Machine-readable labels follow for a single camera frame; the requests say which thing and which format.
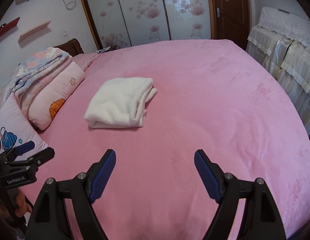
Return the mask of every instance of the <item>blue gripper pad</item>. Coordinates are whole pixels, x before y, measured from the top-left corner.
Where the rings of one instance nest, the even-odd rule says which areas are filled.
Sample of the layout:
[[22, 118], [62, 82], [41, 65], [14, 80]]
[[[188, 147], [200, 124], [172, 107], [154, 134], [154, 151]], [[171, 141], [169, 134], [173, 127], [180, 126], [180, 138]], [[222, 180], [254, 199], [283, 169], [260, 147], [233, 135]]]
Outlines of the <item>blue gripper pad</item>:
[[35, 148], [35, 143], [33, 141], [26, 142], [22, 145], [15, 147], [15, 156], [23, 155], [26, 152]]
[[94, 163], [91, 167], [92, 170], [87, 173], [87, 188], [86, 193], [91, 203], [99, 199], [106, 187], [108, 179], [115, 167], [116, 163], [116, 153], [108, 149], [104, 156], [98, 163]]
[[203, 184], [209, 194], [218, 204], [222, 202], [225, 193], [224, 173], [216, 163], [212, 163], [203, 150], [197, 150], [194, 163]]

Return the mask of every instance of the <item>folded quilt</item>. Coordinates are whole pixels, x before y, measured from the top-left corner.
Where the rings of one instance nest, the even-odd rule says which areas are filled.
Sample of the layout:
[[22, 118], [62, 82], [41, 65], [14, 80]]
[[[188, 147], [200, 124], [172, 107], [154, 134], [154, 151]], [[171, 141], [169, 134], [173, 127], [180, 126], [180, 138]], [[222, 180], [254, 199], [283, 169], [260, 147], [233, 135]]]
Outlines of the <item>folded quilt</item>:
[[93, 96], [84, 119], [91, 128], [143, 127], [145, 103], [156, 92], [151, 78], [108, 80]]
[[68, 64], [71, 56], [59, 48], [48, 47], [41, 50], [20, 64], [11, 74], [9, 82], [0, 93], [0, 109], [11, 93], [15, 94], [17, 103], [21, 105], [23, 96], [27, 98], [23, 113], [27, 113], [31, 99], [46, 84], [54, 79]]

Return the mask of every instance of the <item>folded white towel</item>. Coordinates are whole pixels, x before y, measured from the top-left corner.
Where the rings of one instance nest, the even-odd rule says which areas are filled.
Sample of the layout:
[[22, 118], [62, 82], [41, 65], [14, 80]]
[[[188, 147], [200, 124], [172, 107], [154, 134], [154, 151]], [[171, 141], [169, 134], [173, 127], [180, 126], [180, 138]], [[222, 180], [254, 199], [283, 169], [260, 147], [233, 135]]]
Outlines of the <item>folded white towel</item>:
[[84, 119], [92, 128], [143, 127], [145, 103], [157, 92], [151, 78], [114, 78], [93, 96]]

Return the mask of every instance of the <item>wall shelf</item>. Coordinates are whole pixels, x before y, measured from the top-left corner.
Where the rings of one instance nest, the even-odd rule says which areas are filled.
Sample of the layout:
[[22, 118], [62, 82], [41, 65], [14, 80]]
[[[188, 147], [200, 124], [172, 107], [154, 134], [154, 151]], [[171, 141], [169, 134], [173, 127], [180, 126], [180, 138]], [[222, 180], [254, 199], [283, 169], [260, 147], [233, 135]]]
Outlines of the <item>wall shelf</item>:
[[11, 21], [10, 23], [7, 23], [4, 27], [0, 28], [0, 36], [2, 36], [4, 33], [15, 27], [19, 21], [20, 17], [17, 19]]
[[20, 35], [20, 37], [18, 39], [18, 43], [20, 43], [22, 40], [28, 38], [30, 35], [33, 35], [34, 33], [42, 30], [43, 28], [46, 28], [50, 24], [50, 22], [51, 22], [51, 20], [44, 22], [40, 25], [37, 25], [34, 28], [31, 28], [30, 30], [24, 32], [23, 34]]

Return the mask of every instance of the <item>wardrobe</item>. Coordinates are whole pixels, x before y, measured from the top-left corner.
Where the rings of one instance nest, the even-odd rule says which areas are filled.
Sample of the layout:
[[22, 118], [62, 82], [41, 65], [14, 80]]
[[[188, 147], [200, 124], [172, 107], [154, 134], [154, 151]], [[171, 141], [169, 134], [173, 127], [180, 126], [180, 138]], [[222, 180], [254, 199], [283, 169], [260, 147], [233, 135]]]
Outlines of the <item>wardrobe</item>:
[[208, 0], [87, 0], [103, 47], [210, 39]]

